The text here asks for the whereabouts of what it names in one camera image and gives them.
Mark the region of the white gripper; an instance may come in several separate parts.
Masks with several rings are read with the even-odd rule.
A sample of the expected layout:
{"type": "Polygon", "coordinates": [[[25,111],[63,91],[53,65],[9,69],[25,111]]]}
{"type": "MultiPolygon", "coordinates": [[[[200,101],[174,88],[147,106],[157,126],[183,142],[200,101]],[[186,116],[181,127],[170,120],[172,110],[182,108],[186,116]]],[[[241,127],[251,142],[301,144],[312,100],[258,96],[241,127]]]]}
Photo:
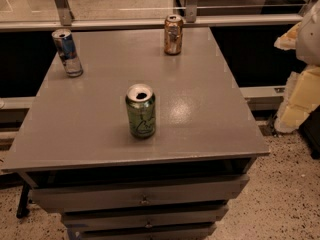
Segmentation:
{"type": "Polygon", "coordinates": [[[301,23],[278,37],[274,46],[281,50],[296,49],[296,57],[309,64],[301,73],[290,74],[276,114],[275,129],[291,133],[320,105],[320,0],[301,23]]]}

